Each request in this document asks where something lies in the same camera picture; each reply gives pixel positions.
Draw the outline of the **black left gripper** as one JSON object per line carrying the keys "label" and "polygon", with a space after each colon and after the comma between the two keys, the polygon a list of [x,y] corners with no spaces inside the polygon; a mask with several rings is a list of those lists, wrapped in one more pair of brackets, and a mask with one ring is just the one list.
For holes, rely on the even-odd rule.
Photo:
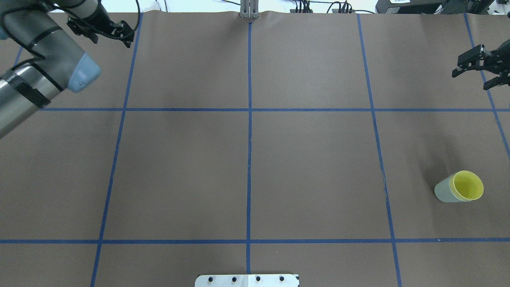
{"label": "black left gripper", "polygon": [[94,27],[121,41],[126,48],[131,47],[134,30],[126,21],[111,21],[106,9],[98,0],[73,0],[66,4],[66,9],[72,12],[66,24],[75,35],[84,36],[97,44],[97,33],[91,28]]}

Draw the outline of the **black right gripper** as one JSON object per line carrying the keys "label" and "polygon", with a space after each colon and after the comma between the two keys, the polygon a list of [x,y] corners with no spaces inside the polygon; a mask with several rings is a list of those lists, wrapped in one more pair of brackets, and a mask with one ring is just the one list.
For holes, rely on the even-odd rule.
{"label": "black right gripper", "polygon": [[506,40],[492,51],[487,50],[484,44],[479,44],[459,55],[457,67],[452,71],[452,78],[466,71],[489,71],[499,74],[483,84],[484,90],[490,90],[496,86],[509,86],[510,40]]}

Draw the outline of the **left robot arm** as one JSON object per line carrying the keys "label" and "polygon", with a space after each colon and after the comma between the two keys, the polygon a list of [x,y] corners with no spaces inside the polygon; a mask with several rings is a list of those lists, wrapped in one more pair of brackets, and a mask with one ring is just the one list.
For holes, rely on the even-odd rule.
{"label": "left robot arm", "polygon": [[65,90],[79,93],[101,74],[100,66],[49,13],[68,15],[67,25],[78,36],[97,43],[98,36],[130,47],[136,28],[113,22],[100,0],[2,0],[1,40],[11,39],[31,54],[1,74],[2,138],[44,109]]}

